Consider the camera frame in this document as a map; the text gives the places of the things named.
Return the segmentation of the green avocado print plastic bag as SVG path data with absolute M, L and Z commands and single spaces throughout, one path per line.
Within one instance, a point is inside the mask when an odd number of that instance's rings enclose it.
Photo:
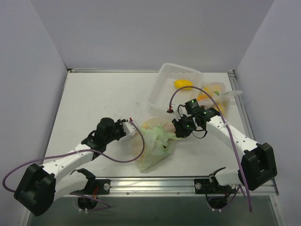
M 174 125 L 168 118 L 150 118 L 139 127 L 139 130 L 144 138 L 144 151 L 141 153 L 143 141 L 137 132 L 131 140 L 131 148 L 135 156 L 140 155 L 135 161 L 140 171 L 146 171 L 170 156 L 181 140 L 176 136 Z

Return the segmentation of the white plastic basket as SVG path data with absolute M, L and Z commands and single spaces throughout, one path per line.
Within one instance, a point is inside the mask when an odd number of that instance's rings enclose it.
M 201 87 L 204 83 L 203 73 L 192 68 L 181 65 L 165 63 L 157 74 L 147 100 L 148 109 L 151 114 L 170 117 L 167 113 L 171 96 L 178 89 L 174 82 L 187 80 L 193 86 Z

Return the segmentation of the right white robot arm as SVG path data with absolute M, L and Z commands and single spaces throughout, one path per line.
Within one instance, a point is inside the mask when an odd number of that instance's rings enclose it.
M 215 136 L 234 152 L 238 169 L 222 167 L 214 171 L 208 181 L 211 191 L 218 193 L 230 185 L 244 185 L 254 191 L 277 175 L 272 146 L 247 137 L 215 108 L 205 109 L 193 99 L 183 105 L 172 104 L 168 112 L 175 116 L 172 123 L 177 137 L 186 138 L 199 129 Z

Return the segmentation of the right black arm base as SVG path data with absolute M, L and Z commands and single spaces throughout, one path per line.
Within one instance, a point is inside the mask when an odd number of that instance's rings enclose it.
M 209 178 L 194 179 L 194 187 L 196 194 L 233 194 L 235 189 L 230 185 L 221 186 L 214 179 L 213 182 Z

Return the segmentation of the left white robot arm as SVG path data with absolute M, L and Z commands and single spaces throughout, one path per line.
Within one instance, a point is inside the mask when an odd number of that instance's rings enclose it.
M 103 154 L 109 143 L 133 131 L 135 126 L 131 119 L 102 118 L 96 129 L 72 151 L 42 165 L 31 164 L 14 192 L 14 198 L 32 214 L 40 216 L 62 196 L 74 191 L 93 192 L 95 176 L 82 165 Z

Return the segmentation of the yellow fake mango back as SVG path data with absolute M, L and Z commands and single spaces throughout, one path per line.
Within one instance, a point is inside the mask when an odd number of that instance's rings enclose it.
M 176 89 L 191 90 L 193 83 L 189 80 L 176 80 L 174 86 Z

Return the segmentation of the tied clear bag of fruits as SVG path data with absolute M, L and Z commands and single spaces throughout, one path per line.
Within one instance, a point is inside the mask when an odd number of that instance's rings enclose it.
M 243 93 L 241 90 L 227 91 L 225 85 L 221 82 L 208 82 L 201 89 L 214 99 L 224 117 L 226 117 L 230 99 Z M 198 93 L 197 101 L 200 106 L 206 109 L 213 107 L 215 110 L 218 110 L 213 101 L 204 92 L 200 91 Z

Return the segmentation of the aluminium front rail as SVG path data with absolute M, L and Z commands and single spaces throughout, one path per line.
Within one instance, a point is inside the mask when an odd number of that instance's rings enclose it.
M 25 191 L 29 192 L 34 198 L 49 198 L 56 200 L 65 195 L 75 194 L 73 191 L 83 189 L 88 182 L 95 179 L 106 178 L 87 178 L 83 174 L 73 174 L 55 182 L 53 177 L 41 180 L 32 180 L 26 187 Z M 190 177 L 183 178 L 108 178 L 111 180 L 111 196 L 122 195 L 195 195 L 194 179 Z M 237 189 L 241 194 L 245 191 L 243 186 L 230 185 Z

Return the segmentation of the aluminium rail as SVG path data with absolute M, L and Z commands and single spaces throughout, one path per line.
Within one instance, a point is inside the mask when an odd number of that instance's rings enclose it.
M 26 187 L 25 191 L 29 192 L 34 198 L 49 198 L 56 200 L 65 195 L 75 194 L 73 191 L 83 189 L 88 182 L 95 179 L 106 178 L 87 178 L 83 174 L 73 174 L 55 182 L 53 177 L 41 180 L 32 180 Z M 183 178 L 108 178 L 111 180 L 111 196 L 122 195 L 195 195 L 194 179 L 190 177 Z M 243 186 L 230 185 L 237 189 L 241 194 L 245 191 Z
M 246 147 L 242 147 L 243 166 L 246 166 L 247 168 L 247 175 L 262 177 L 269 170 L 269 148 L 266 147 L 265 144 L 262 145 L 254 140 L 242 97 L 238 94 L 235 95 L 234 98 L 238 106 L 244 129 L 243 141 L 241 142 L 241 145 L 246 145 Z

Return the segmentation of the aluminium right rail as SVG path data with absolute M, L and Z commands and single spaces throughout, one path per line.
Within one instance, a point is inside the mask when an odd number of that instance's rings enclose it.
M 246 147 L 242 147 L 243 166 L 246 166 L 247 168 L 247 175 L 262 177 L 269 170 L 269 148 L 266 147 L 265 144 L 262 145 L 254 140 L 242 97 L 238 94 L 235 95 L 234 98 L 238 106 L 244 129 L 243 141 L 241 142 L 241 145 L 246 145 Z

